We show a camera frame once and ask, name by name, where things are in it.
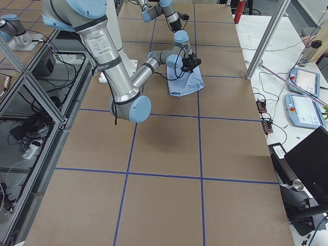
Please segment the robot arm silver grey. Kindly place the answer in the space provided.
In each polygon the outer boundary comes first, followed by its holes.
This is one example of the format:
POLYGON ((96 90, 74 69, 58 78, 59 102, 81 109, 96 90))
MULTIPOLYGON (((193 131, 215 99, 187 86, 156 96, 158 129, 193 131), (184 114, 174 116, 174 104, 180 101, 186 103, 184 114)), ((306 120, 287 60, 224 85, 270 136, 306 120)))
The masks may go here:
POLYGON ((186 17, 186 20, 189 20, 189 16, 179 13, 170 0, 156 1, 156 5, 151 5, 149 1, 144 0, 129 2, 141 8, 141 16, 146 23, 164 15, 169 29, 174 33, 183 30, 182 19, 186 17))
POLYGON ((193 72, 201 64, 192 51, 187 32, 177 30, 170 50, 151 52, 148 60, 129 76, 107 28, 107 1, 43 1, 42 6, 45 25, 80 35, 107 80, 112 93, 111 112, 116 119, 140 123, 148 118, 151 101, 140 89, 159 66, 193 72))

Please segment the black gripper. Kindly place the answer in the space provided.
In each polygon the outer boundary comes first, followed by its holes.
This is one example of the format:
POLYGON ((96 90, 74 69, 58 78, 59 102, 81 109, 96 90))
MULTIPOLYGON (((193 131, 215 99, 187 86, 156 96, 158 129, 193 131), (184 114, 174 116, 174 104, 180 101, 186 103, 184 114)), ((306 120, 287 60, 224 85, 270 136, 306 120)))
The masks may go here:
POLYGON ((179 31, 179 30, 182 29, 182 24, 181 24, 181 22, 178 21, 178 20, 176 20, 176 21, 174 21, 174 22, 170 22, 169 25, 170 25, 171 30, 172 30, 173 32, 177 32, 177 31, 179 31))
POLYGON ((196 68, 194 64, 182 64, 182 72, 193 73, 193 70, 196 68))

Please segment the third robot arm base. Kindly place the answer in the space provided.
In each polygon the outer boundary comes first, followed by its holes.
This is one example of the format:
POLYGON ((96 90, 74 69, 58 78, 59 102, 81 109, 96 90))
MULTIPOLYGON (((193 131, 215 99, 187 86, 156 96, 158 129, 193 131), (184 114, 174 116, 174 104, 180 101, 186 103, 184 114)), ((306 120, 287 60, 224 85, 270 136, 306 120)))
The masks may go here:
POLYGON ((1 16, 1 38, 14 51, 32 51, 37 43, 43 41, 42 34, 28 32, 15 14, 1 16))

